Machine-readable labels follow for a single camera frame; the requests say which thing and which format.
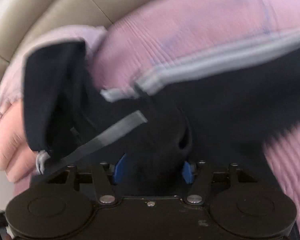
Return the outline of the dark navy garment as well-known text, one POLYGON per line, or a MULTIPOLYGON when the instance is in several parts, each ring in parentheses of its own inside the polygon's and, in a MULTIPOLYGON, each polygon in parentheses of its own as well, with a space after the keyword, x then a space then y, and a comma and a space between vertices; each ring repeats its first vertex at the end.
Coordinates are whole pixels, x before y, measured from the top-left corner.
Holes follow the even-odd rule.
POLYGON ((40 48, 25 68, 27 142, 50 175, 125 158, 124 193, 181 191, 183 164, 237 162, 278 187, 262 144, 300 121, 300 29, 223 45, 98 89, 87 44, 40 48))

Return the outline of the pink folded quilt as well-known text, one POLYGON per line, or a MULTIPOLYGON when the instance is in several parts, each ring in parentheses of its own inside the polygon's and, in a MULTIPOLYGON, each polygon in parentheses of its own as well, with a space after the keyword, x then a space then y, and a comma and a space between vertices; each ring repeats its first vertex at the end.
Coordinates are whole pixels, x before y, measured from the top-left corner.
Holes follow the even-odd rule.
POLYGON ((0 120, 0 171, 16 183, 34 169, 36 155, 27 143, 23 102, 19 100, 0 120))

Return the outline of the lilac patterned pillow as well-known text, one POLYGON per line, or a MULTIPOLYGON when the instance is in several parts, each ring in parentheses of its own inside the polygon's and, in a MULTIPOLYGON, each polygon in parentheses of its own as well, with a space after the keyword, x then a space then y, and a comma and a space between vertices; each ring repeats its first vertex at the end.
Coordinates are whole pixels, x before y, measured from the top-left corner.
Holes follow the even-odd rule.
POLYGON ((0 120, 9 108, 23 98, 24 69, 28 56, 39 48, 67 41, 84 41, 86 55, 92 59, 96 48, 106 35, 105 27, 67 25, 41 35, 19 50, 8 66, 0 83, 0 120))

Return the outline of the purple ribbed bedspread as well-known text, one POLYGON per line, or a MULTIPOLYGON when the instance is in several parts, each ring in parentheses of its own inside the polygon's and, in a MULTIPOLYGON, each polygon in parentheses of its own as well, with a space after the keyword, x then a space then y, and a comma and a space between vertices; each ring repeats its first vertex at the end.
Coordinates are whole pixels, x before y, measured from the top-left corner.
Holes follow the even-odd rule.
POLYGON ((300 233, 300 0, 154 1, 109 29, 91 72, 109 101, 174 98, 193 154, 279 184, 300 233))

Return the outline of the beige leather headboard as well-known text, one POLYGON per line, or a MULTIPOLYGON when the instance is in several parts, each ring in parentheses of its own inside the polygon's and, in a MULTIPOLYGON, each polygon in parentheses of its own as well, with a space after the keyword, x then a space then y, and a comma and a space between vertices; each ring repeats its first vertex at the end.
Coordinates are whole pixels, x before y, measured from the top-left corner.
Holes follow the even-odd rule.
POLYGON ((0 82, 16 52, 71 24, 108 27, 151 0, 0 0, 0 82))

